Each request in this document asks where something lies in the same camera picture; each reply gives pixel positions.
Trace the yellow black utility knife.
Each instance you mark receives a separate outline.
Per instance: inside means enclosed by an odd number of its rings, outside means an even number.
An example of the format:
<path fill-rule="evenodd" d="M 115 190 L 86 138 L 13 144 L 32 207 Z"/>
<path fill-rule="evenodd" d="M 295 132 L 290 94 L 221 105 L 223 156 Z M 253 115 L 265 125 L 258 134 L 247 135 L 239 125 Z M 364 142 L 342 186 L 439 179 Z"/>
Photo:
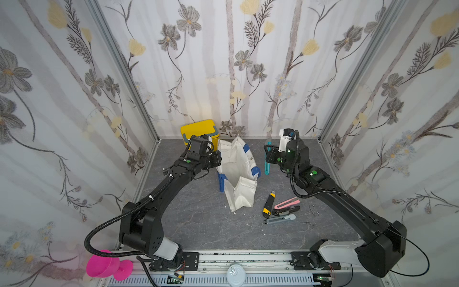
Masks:
<path fill-rule="evenodd" d="M 268 196 L 267 201 L 265 202 L 264 208 L 262 210 L 262 215 L 265 219 L 269 219 L 269 217 L 271 216 L 275 198 L 276 198 L 275 193 L 271 192 Z"/>

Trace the teal art knife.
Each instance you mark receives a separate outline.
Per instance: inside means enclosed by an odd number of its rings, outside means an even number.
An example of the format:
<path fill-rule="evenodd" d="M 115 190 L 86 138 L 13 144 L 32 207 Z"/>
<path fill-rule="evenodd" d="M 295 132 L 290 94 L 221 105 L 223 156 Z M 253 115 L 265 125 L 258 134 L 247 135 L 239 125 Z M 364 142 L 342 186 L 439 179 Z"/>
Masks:
<path fill-rule="evenodd" d="M 268 140 L 266 141 L 265 144 L 266 144 L 266 145 L 271 145 L 271 140 L 268 139 Z M 266 175 L 269 175 L 269 174 L 270 174 L 270 164 L 269 164 L 267 161 L 265 161 L 264 164 L 265 164 L 265 165 L 264 165 L 265 174 L 266 174 Z"/>

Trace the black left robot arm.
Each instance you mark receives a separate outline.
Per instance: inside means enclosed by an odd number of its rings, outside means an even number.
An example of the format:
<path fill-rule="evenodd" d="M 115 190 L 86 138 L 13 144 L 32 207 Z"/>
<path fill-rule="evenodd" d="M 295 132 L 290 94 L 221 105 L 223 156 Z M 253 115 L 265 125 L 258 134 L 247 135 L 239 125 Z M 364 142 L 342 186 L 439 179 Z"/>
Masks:
<path fill-rule="evenodd" d="M 192 136 L 186 150 L 170 167 L 163 171 L 164 179 L 139 203 L 128 203 L 122 213 L 147 204 L 121 219 L 120 243 L 149 258 L 159 257 L 168 269 L 178 269 L 182 264 L 182 247 L 164 235 L 162 216 L 172 200 L 198 174 L 218 167 L 221 153 L 214 150 L 208 135 Z"/>

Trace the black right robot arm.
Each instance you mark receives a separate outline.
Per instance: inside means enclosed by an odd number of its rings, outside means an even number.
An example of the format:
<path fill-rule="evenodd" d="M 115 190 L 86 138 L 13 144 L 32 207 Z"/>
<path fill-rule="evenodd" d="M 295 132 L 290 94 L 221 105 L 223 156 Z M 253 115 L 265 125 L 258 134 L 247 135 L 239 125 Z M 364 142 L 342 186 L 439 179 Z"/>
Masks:
<path fill-rule="evenodd" d="M 327 204 L 359 235 L 355 242 L 322 241 L 316 252 L 327 263 L 358 264 L 376 277 L 385 277 L 406 253 L 406 227 L 370 211 L 345 192 L 323 169 L 313 166 L 302 140 L 285 148 L 265 145 L 265 161 L 288 174 L 296 197 L 315 197 Z"/>

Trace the white Doraemon tote bag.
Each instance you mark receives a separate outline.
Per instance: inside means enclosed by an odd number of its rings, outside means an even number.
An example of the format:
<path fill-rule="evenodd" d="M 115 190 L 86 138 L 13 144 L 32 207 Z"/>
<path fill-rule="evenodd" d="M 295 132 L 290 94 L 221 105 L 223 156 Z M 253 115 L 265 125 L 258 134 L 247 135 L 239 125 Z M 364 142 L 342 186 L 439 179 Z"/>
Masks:
<path fill-rule="evenodd" d="M 224 193 L 231 212 L 251 208 L 254 204 L 261 170 L 249 145 L 240 137 L 233 141 L 220 140 L 221 165 L 217 167 L 219 190 Z"/>

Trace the grey blue utility knife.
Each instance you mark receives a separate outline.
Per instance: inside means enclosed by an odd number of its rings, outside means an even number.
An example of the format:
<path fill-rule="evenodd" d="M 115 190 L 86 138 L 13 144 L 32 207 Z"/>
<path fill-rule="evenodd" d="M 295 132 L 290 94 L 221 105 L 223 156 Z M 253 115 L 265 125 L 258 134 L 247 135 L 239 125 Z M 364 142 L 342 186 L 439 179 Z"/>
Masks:
<path fill-rule="evenodd" d="M 264 224 L 276 224 L 280 222 L 287 222 L 296 220 L 295 214 L 289 214 L 285 216 L 275 216 L 274 218 L 269 218 L 264 221 Z"/>

